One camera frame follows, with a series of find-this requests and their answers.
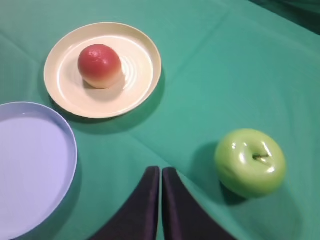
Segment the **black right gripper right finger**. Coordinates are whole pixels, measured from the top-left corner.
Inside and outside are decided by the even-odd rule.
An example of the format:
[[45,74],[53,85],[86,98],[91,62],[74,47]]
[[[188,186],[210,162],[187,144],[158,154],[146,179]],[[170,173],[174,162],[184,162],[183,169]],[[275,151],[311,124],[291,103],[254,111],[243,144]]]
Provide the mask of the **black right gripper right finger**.
[[162,223],[166,240],[233,240],[187,190],[173,167],[162,170]]

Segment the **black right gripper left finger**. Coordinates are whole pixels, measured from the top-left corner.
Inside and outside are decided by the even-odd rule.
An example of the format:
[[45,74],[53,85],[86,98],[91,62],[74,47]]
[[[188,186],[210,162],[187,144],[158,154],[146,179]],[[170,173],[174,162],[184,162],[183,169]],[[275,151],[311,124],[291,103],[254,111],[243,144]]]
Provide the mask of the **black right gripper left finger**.
[[140,182],[118,212],[92,240],[155,240],[159,220],[160,168],[146,168]]

